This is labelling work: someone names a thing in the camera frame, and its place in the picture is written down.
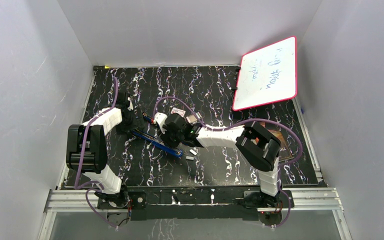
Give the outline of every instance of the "table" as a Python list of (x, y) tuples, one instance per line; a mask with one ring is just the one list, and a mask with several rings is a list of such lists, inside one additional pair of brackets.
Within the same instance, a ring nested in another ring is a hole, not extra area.
[[(304, 152), (294, 164), (281, 169), (284, 185), (317, 185), (317, 177), (304, 141), (293, 101), (287, 100), (242, 111), (232, 111), (237, 66), (94, 68), (94, 79), (83, 121), (86, 122), (113, 99), (113, 78), (119, 89), (132, 94), (134, 106), (152, 114), (155, 102), (165, 96), (176, 96), (186, 102), (203, 121), (212, 126), (229, 126), (248, 118), (277, 121), (300, 137)], [(174, 100), (164, 101), (158, 111), (168, 114), (172, 107), (185, 109)], [(281, 160), (290, 160), (298, 145), (285, 130), (266, 125), (283, 139)], [(150, 126), (145, 129), (154, 135)], [(143, 139), (117, 135), (115, 129), (106, 136), (108, 165), (128, 186), (246, 186), (258, 185), (257, 171), (242, 154), (226, 147), (196, 148), (194, 161), (176, 158), (155, 148)], [(184, 153), (188, 146), (180, 145)], [(69, 170), (62, 189), (72, 189), (76, 173)], [(79, 183), (89, 179), (82, 175)]]

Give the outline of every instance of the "purple cable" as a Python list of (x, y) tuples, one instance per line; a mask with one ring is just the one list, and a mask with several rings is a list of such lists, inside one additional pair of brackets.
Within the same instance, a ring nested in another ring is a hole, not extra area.
[(88, 181), (88, 182), (85, 182), (85, 183), (83, 183), (82, 185), (79, 186), (79, 179), (80, 179), (80, 174), (82, 172), (83, 159), (85, 157), (85, 148), (86, 148), (86, 141), (87, 141), (87, 136), (88, 136), (89, 128), (91, 127), (91, 124), (93, 122), (95, 122), (101, 115), (108, 113), (109, 111), (111, 111), (116, 106), (117, 96), (119, 94), (119, 81), (115, 77), (113, 77), (112, 79), (114, 80), (114, 92), (115, 92), (115, 94), (114, 94), (114, 98), (112, 100), (111, 107), (109, 109), (101, 112), (101, 113), (98, 113), (96, 116), (94, 116), (87, 123), (86, 128), (84, 130), (83, 143), (81, 144), (80, 160), (78, 161), (78, 169), (77, 169), (77, 174), (75, 176), (75, 182), (74, 182), (74, 189), (75, 190), (79, 190), (82, 187), (84, 187), (84, 186), (86, 186), (88, 184), (91, 184), (93, 182), (93, 181)]
[[(165, 97), (162, 97), (160, 99), (158, 99), (158, 101), (156, 101), (155, 103), (155, 106), (153, 108), (153, 112), (152, 112), (152, 116), (155, 117), (155, 114), (157, 112), (157, 106), (158, 104), (164, 100), (164, 99), (174, 99), (176, 101), (179, 101), (180, 103), (182, 103), (191, 113), (192, 115), (198, 119), (199, 123), (204, 126), (206, 129), (209, 129), (211, 131), (215, 131), (215, 132), (222, 132), (222, 131), (225, 131), (225, 130), (229, 130), (231, 128), (234, 128), (234, 127), (237, 127), (237, 126), (240, 126), (242, 124), (246, 124), (246, 123), (249, 123), (249, 122), (265, 122), (265, 123), (268, 123), (268, 124), (274, 124), (276, 126), (279, 126), (283, 129), (285, 129), (292, 137), (293, 139), (298, 143), (298, 153), (296, 154), (295, 158), (288, 161), (288, 162), (284, 162), (282, 164), (279, 164), (279, 172), (280, 172), (280, 168), (281, 167), (284, 167), (286, 165), (290, 165), (290, 164), (293, 164), (295, 163), (296, 161), (298, 161), (301, 156), (303, 155), (303, 144), (300, 140), (300, 138), (295, 134), (295, 132), (293, 132), (289, 127), (281, 124), (281, 123), (278, 123), (277, 121), (272, 121), (272, 120), (268, 120), (268, 119), (263, 119), (263, 118), (250, 118), (250, 119), (246, 119), (246, 120), (243, 120), (243, 121), (240, 121), (240, 122), (237, 122), (237, 123), (234, 123), (233, 125), (230, 125), (230, 126), (227, 126), (227, 127), (224, 127), (224, 128), (212, 128), (212, 127), (209, 127), (207, 126), (198, 116), (197, 114), (182, 100), (178, 99), (177, 97), (174, 97), (174, 96), (165, 96)], [(283, 191), (280, 186), (279, 186), (279, 191), (284, 194), (287, 198), (287, 202), (288, 202), (288, 208), (287, 208), (287, 214), (286, 214), (286, 217), (283, 219), (282, 222), (280, 222), (279, 224), (276, 225), (276, 227), (279, 227), (279, 226), (282, 226), (289, 218), (289, 214), (291, 213), (291, 200), (289, 199), (289, 196), (288, 194)]]
[(92, 209), (92, 211), (98, 215), (104, 222), (106, 222), (107, 224), (109, 224), (111, 227), (115, 228), (115, 229), (118, 229), (119, 226), (115, 225), (114, 223), (108, 221), (104, 216), (102, 216), (101, 214), (99, 214), (99, 212), (94, 208), (94, 206), (92, 206), (91, 202), (89, 201), (89, 198), (88, 198), (88, 193), (90, 191), (95, 191), (95, 192), (98, 192), (98, 193), (101, 193), (102, 191), (99, 190), (99, 189), (95, 189), (95, 188), (89, 188), (87, 191), (86, 191), (86, 202), (87, 204), (89, 205), (89, 207)]

